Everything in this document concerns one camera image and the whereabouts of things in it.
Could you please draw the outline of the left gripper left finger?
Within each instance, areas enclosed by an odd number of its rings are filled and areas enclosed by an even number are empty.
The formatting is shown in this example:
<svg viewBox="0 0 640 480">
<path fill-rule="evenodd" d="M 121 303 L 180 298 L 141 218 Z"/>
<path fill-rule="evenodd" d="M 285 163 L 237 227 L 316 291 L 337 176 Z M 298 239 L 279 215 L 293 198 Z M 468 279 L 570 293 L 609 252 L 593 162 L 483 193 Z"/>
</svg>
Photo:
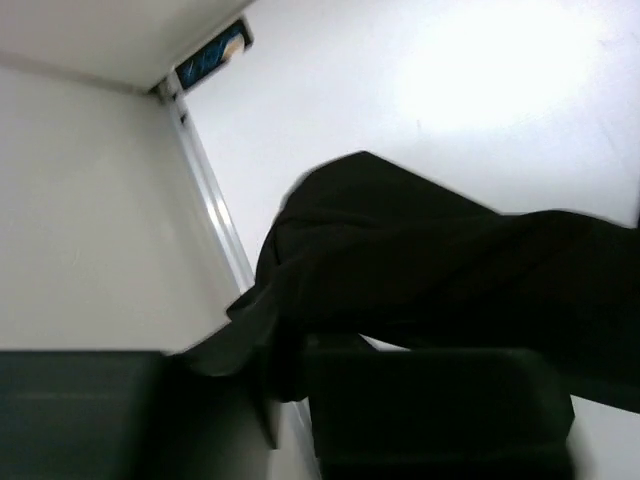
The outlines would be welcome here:
<svg viewBox="0 0 640 480">
<path fill-rule="evenodd" d="M 151 351 L 5 351 L 5 479 L 264 479 L 276 420 L 247 373 Z"/>
</svg>

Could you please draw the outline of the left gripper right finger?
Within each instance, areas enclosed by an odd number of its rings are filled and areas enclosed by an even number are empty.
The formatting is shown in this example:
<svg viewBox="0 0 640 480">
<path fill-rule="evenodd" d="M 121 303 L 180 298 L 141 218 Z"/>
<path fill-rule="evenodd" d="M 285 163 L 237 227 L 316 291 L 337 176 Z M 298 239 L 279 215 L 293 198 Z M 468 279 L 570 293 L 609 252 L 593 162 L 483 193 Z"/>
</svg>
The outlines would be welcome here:
<svg viewBox="0 0 640 480">
<path fill-rule="evenodd" d="M 382 351 L 317 335 L 305 376 L 326 479 L 575 475 L 569 395 L 531 351 Z"/>
</svg>

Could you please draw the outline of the black trousers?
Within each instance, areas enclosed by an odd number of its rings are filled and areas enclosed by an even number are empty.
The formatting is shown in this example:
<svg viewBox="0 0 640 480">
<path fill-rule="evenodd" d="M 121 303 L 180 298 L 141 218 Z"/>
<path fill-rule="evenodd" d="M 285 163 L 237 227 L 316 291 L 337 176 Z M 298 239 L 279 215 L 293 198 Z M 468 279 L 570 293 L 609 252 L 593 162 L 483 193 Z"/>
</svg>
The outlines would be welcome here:
<svg viewBox="0 0 640 480">
<path fill-rule="evenodd" d="M 586 214 L 501 214 L 360 151 L 302 176 L 229 307 L 233 358 L 280 349 L 297 399 L 304 335 L 408 348 L 527 348 L 572 394 L 639 408 L 639 233 Z"/>
</svg>

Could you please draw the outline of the blue black corner label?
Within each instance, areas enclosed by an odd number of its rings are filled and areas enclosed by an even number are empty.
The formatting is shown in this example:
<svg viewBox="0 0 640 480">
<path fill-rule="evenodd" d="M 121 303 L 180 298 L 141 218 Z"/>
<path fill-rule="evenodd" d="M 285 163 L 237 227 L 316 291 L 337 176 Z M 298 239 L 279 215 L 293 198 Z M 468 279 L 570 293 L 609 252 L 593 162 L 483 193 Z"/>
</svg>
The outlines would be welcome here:
<svg viewBox="0 0 640 480">
<path fill-rule="evenodd" d="M 253 42 L 246 18 L 236 19 L 175 67 L 181 89 L 188 91 L 194 88 L 223 68 L 234 55 L 250 49 Z"/>
</svg>

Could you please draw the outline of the aluminium frame rail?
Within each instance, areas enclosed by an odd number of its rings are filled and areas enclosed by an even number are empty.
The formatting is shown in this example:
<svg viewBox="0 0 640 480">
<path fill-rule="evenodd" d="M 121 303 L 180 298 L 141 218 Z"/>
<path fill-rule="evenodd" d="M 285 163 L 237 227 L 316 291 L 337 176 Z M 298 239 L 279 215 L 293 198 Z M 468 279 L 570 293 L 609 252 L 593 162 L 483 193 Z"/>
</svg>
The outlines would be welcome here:
<svg viewBox="0 0 640 480">
<path fill-rule="evenodd" d="M 157 96 L 167 105 L 174 128 L 178 134 L 187 163 L 194 175 L 202 197 L 209 223 L 222 247 L 226 263 L 230 267 L 238 290 L 243 293 L 253 284 L 253 271 L 239 236 L 231 220 L 216 176 L 209 163 L 204 147 L 196 131 L 185 102 L 185 93 L 173 75 L 166 76 L 155 87 Z M 307 406 L 302 402 L 278 403 L 266 398 L 262 412 L 269 420 L 271 433 L 278 435 L 279 427 L 285 425 L 290 430 L 297 457 L 304 465 L 304 479 L 321 477 L 310 430 Z"/>
</svg>

